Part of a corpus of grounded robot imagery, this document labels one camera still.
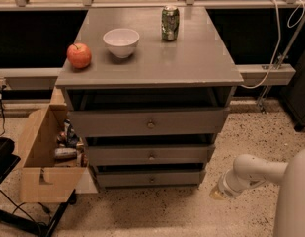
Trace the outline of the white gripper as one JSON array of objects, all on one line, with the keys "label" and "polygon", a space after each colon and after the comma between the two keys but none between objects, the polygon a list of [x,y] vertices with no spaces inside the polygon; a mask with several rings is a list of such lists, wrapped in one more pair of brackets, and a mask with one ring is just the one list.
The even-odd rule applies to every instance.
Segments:
[{"label": "white gripper", "polygon": [[225,200],[225,197],[235,198],[244,190],[254,189],[266,183],[267,179],[261,174],[230,169],[221,175],[218,184],[211,189],[209,195],[215,200]]}]

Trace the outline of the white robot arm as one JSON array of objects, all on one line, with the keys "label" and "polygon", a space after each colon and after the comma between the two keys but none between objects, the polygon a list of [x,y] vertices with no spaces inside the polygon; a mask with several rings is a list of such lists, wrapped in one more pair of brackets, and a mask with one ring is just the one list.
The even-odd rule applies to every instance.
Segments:
[{"label": "white robot arm", "polygon": [[235,198],[243,191],[279,185],[273,237],[305,237],[305,149],[288,163],[250,154],[235,158],[210,192],[213,199]]}]

